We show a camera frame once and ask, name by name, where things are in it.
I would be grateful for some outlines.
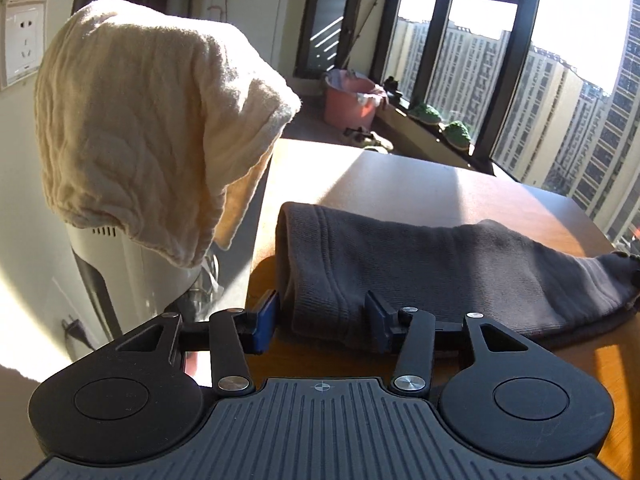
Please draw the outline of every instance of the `green plant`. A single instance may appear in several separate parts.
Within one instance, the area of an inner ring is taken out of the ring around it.
[[[443,135],[445,139],[459,150],[468,150],[471,144],[469,130],[462,121],[453,121],[451,124],[448,124],[444,128]]]
[[[415,107],[409,110],[409,113],[412,116],[417,117],[421,121],[429,124],[438,124],[442,121],[440,112],[437,111],[433,106],[425,103],[415,105]]]

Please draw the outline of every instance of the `pink bucket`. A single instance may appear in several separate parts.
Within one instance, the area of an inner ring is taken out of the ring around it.
[[[339,130],[357,130],[359,127],[369,130],[380,103],[380,96],[375,95],[379,87],[370,79],[348,70],[331,70],[326,82],[324,122]]]

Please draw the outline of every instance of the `wall outlet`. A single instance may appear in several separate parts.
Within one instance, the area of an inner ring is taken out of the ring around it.
[[[44,53],[44,0],[10,4],[4,12],[4,83],[35,72]]]

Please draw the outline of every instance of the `metal screw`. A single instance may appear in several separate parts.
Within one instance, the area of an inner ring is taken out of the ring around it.
[[[424,379],[417,375],[402,375],[394,381],[396,388],[404,392],[417,392],[423,389],[426,384]]]
[[[239,375],[229,375],[218,381],[218,387],[226,392],[241,392],[249,387],[249,380]]]

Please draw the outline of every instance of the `high-rise building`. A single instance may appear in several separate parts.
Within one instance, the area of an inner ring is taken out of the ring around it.
[[[398,88],[405,96],[413,92],[428,31],[429,22],[401,24],[399,19],[396,25],[386,74],[399,73],[398,68],[404,66]],[[499,40],[494,40],[449,22],[427,98],[427,102],[441,112],[445,122],[463,121],[472,136],[476,136],[508,41],[506,31],[501,33]],[[403,55],[407,44],[408,50]]]
[[[640,159],[640,0],[630,0],[625,44],[604,124],[569,196],[612,242],[638,251],[640,166],[630,161]]]
[[[396,29],[394,30],[394,40],[386,61],[386,77],[391,76],[396,80],[401,80],[404,77],[404,67],[409,56],[416,25],[419,25],[419,23],[398,17]]]
[[[494,161],[542,186],[571,123],[583,81],[561,57],[531,46]]]
[[[582,84],[569,129],[546,176],[545,189],[562,195],[569,193],[576,174],[584,163],[587,150],[600,135],[608,97],[599,86],[588,81]]]
[[[504,30],[494,40],[451,22],[447,28],[427,102],[445,122],[465,123],[473,140],[489,106],[508,41]]]
[[[424,42],[427,40],[428,31],[429,22],[412,22],[409,51],[407,52],[404,71],[398,85],[399,91],[407,98],[410,98],[414,92],[415,78],[418,75],[418,67],[422,59],[422,51],[424,50]]]

